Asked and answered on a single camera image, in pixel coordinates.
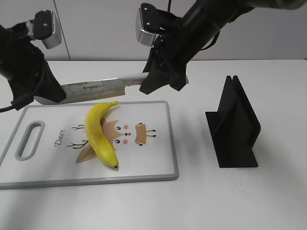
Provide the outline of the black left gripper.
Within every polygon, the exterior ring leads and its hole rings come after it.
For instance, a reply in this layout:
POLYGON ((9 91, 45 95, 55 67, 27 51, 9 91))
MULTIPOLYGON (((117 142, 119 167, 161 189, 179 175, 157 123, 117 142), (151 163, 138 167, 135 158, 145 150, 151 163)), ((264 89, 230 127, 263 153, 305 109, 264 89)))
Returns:
POLYGON ((4 40, 4 78, 12 103, 60 103, 66 93, 54 77, 44 54, 29 40, 4 40))

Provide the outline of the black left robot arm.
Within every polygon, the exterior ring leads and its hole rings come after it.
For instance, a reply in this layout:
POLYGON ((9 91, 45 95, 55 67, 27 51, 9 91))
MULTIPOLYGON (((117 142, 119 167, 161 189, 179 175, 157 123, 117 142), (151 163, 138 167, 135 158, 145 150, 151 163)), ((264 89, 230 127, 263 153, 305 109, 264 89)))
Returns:
POLYGON ((6 78, 15 108, 41 97, 53 102, 66 99, 42 51, 18 27, 0 27, 0 74, 6 78))

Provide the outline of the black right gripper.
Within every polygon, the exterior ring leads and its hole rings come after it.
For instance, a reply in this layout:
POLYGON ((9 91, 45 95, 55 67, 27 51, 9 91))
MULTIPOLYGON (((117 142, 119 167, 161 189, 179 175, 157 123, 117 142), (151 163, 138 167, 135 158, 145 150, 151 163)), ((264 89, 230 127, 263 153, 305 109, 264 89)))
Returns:
POLYGON ((186 64, 206 45, 206 17, 151 17, 151 32, 160 37, 150 49, 139 91, 150 94, 166 85, 180 91, 189 82, 186 64))

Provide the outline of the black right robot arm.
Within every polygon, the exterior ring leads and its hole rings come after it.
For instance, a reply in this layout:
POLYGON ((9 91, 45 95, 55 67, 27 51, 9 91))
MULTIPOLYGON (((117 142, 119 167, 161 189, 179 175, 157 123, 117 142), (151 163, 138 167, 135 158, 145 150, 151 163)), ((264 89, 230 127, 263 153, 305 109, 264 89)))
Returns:
POLYGON ((142 3, 137 10, 136 37, 149 46, 148 75, 139 90, 150 94, 169 85, 180 91, 187 83, 186 65, 212 47, 221 29, 255 8, 296 10, 305 0, 197 0, 183 17, 142 3))

